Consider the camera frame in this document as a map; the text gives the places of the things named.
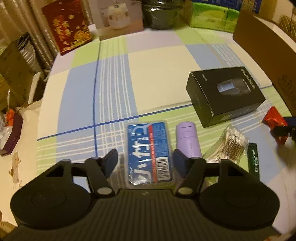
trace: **beige wall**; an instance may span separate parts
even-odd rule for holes
[[[277,23],[281,15],[291,17],[292,10],[293,4],[289,0],[262,0],[259,15]]]
[[[292,16],[293,4],[289,0],[278,0],[272,20],[278,22],[281,15]]]

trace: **ribbed black surface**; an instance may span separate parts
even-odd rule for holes
[[[206,219],[194,201],[175,197],[170,190],[120,190],[96,201],[79,222],[57,230],[18,227],[4,241],[204,240],[263,241],[278,235],[272,227],[234,231]]]

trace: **brown cardboard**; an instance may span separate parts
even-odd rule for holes
[[[12,42],[0,55],[0,110],[7,107],[7,92],[11,90],[12,107],[27,103],[33,73]]]
[[[266,24],[243,10],[233,39],[258,63],[291,114],[296,115],[296,52]]]

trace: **product box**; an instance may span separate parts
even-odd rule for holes
[[[12,42],[0,55],[0,110],[7,108],[7,92],[10,89],[10,106],[28,102],[33,73]]]
[[[225,31],[233,33],[237,25],[239,11],[229,8],[227,12]]]
[[[186,90],[203,127],[247,114],[265,101],[245,67],[191,72]]]
[[[296,42],[275,23],[241,11],[233,39],[257,62],[296,116]]]
[[[227,7],[186,0],[183,15],[191,27],[225,30]]]
[[[242,6],[242,0],[192,0],[192,1],[214,4],[222,7],[229,7],[235,10],[240,10]]]
[[[127,126],[126,183],[130,188],[172,186],[173,169],[164,122]]]
[[[100,39],[143,30],[141,1],[89,0],[89,6]]]
[[[82,0],[59,0],[42,8],[61,55],[91,41]]]

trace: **red package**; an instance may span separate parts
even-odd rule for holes
[[[61,55],[91,41],[81,0],[59,0],[42,8]]]
[[[262,121],[264,124],[268,125],[271,130],[274,129],[276,126],[288,126],[285,119],[281,116],[281,114],[278,112],[276,107],[272,106]],[[276,142],[278,144],[285,145],[286,140],[288,137],[274,137],[276,139]]]
[[[8,126],[13,126],[14,116],[15,116],[15,111],[13,109],[9,109],[9,111],[6,112],[6,122]]]

